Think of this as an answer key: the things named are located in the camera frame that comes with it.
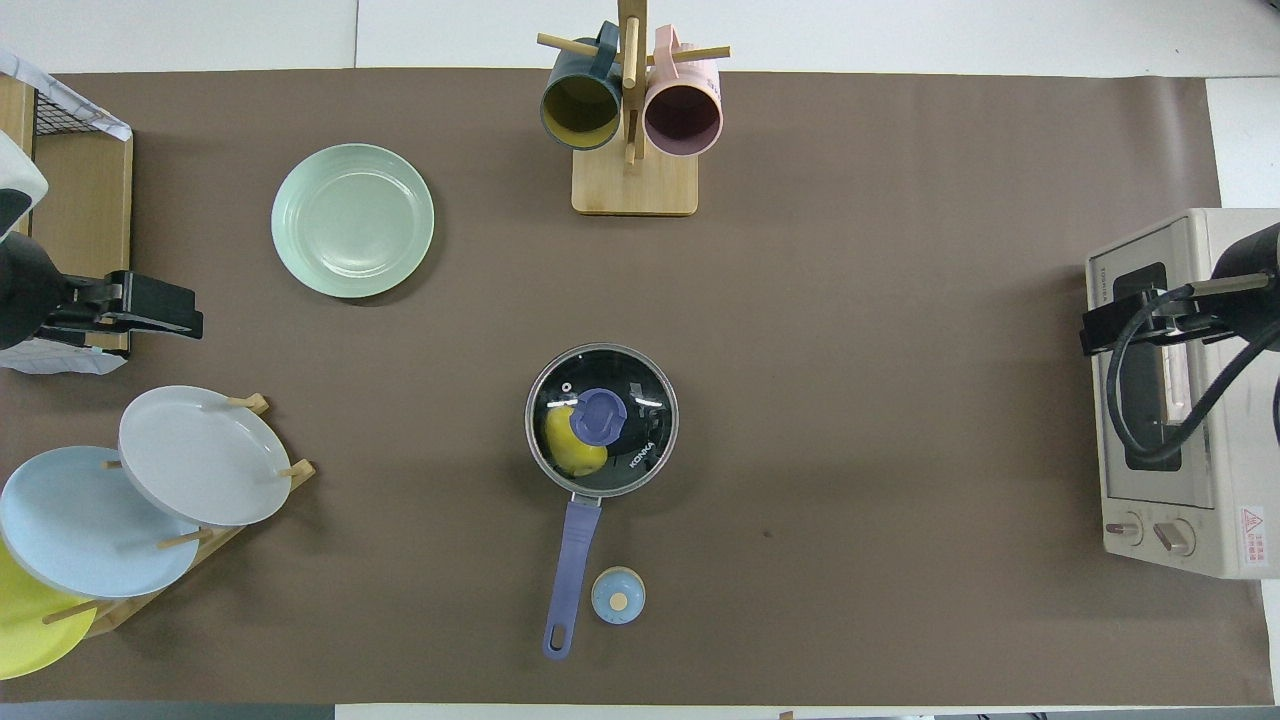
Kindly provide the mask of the white checked cloth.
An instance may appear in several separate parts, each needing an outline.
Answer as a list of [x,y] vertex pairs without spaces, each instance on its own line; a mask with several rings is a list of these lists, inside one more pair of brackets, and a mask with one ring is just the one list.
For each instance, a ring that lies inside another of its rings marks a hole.
[[122,142],[133,137],[128,123],[3,46],[0,46],[0,74],[22,82],[35,91],[36,136],[101,132]]
[[61,373],[105,375],[123,366],[131,355],[129,340],[87,334],[73,343],[32,338],[0,350],[0,368],[49,375]]

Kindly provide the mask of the wooden mug tree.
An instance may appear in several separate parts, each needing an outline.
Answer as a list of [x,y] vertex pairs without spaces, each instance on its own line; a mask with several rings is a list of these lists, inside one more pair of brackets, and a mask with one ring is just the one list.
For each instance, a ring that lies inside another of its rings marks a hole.
[[[677,158],[658,151],[646,140],[641,113],[646,74],[654,64],[658,27],[648,28],[648,0],[616,0],[616,4],[617,18],[611,22],[620,27],[616,60],[622,69],[623,86],[617,133],[604,146],[588,151],[568,149],[547,133],[573,154],[571,206],[580,214],[593,217],[691,217],[699,206],[699,159],[705,152],[694,158]],[[538,36],[540,45],[556,49],[558,55],[561,50],[585,56],[599,53],[579,40],[545,33]],[[675,59],[714,59],[718,63],[730,55],[727,46],[694,46],[692,50],[676,53]]]

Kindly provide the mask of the beige toaster oven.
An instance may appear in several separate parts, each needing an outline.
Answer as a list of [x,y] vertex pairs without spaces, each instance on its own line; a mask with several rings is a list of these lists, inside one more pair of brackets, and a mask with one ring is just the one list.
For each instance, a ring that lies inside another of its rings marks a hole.
[[[1280,209],[1193,208],[1101,249],[1189,215],[1210,256],[1280,222]],[[1245,366],[1169,456],[1143,457],[1115,430],[1119,413],[1146,447],[1167,445],[1212,382],[1251,341],[1155,346],[1134,341],[1143,307],[1093,366],[1103,543],[1108,552],[1226,579],[1280,580],[1280,337]]]

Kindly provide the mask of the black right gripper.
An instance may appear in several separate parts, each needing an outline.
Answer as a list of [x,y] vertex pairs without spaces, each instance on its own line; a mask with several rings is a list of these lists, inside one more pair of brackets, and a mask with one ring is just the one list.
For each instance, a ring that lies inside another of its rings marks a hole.
[[1125,328],[1143,307],[1155,305],[1139,324],[1138,342],[1169,346],[1219,338],[1219,319],[1202,310],[1192,284],[1172,290],[1140,290],[1082,315],[1082,355],[1093,357],[1115,348]]

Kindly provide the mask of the glass lid with purple knob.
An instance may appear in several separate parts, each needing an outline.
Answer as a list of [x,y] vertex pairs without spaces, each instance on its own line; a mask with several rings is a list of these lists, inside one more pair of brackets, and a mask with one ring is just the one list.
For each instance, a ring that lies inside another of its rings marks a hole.
[[[550,409],[573,407],[571,425],[588,445],[604,446],[599,471],[570,478],[554,464],[544,436]],[[678,400],[667,374],[646,355],[596,342],[568,348],[541,369],[527,393],[524,430],[530,452],[559,487],[612,498],[645,486],[664,466],[678,434]]]

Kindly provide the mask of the yellow plate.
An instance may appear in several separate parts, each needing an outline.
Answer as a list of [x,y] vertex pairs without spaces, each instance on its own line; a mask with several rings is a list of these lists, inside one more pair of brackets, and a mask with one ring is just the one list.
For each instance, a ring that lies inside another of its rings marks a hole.
[[77,647],[96,609],[50,624],[44,619],[83,602],[32,577],[0,541],[0,680],[36,673]]

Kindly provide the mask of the mint green plate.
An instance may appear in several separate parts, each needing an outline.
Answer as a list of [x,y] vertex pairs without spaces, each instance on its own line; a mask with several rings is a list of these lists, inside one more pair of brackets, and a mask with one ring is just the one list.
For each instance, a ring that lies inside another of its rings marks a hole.
[[270,213],[283,266],[334,299],[369,299],[404,283],[425,260],[435,227],[419,170],[371,143],[308,155],[282,181]]

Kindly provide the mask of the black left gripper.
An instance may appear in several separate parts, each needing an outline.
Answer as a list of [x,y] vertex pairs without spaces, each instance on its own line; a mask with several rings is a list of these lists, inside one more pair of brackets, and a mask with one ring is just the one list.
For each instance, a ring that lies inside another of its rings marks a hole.
[[[204,338],[204,314],[195,291],[136,272],[111,272],[102,278],[61,277],[60,304],[40,327],[40,338],[72,347],[120,347],[127,334],[172,334]],[[119,302],[124,311],[109,313]],[[155,319],[131,314],[179,314]]]

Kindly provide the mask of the pink mug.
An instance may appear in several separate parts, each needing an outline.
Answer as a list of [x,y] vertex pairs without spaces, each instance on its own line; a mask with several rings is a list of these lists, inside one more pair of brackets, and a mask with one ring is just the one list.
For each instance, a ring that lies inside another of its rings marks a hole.
[[641,122],[646,140],[660,152],[694,158],[721,136],[723,108],[719,68],[714,59],[678,61],[692,50],[672,24],[655,29],[654,64],[646,74]]

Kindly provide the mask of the brown table mat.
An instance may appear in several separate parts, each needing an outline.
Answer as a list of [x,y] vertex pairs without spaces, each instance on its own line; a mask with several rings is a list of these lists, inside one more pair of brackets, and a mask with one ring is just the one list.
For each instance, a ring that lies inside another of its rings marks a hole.
[[[544,70],[68,76],[134,131],[134,266],[201,341],[0,372],[0,482],[159,386],[261,392],[317,475],[8,702],[1267,705],[1260,588],[1107,553],[1085,256],[1219,204],[1202,79],[728,73],[684,219],[581,217]],[[369,299],[273,245],[288,172],[371,143],[436,227]],[[524,407],[576,345],[652,357],[675,451],[603,503],[626,626],[540,641],[567,493]]]

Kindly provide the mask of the light blue plate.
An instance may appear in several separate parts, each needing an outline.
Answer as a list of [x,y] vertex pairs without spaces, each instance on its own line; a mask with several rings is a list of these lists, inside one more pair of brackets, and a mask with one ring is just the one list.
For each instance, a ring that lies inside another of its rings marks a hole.
[[95,600],[161,591],[195,564],[196,541],[159,543],[198,528],[154,506],[114,448],[70,446],[19,465],[0,489],[0,536],[14,560],[46,584]]

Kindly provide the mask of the dark blue mug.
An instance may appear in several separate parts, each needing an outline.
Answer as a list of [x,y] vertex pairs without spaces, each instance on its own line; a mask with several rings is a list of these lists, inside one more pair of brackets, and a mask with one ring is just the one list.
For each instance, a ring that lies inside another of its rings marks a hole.
[[623,97],[622,69],[616,56],[620,27],[605,20],[581,44],[599,53],[585,56],[561,50],[544,88],[540,113],[547,133],[575,151],[604,146],[620,128]]

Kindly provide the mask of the grey plate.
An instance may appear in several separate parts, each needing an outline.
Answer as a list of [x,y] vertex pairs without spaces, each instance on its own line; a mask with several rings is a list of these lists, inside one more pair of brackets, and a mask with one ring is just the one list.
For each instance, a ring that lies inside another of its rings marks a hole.
[[211,389],[164,386],[132,400],[118,452],[145,498],[202,527],[256,524],[291,493],[292,464],[273,428]]

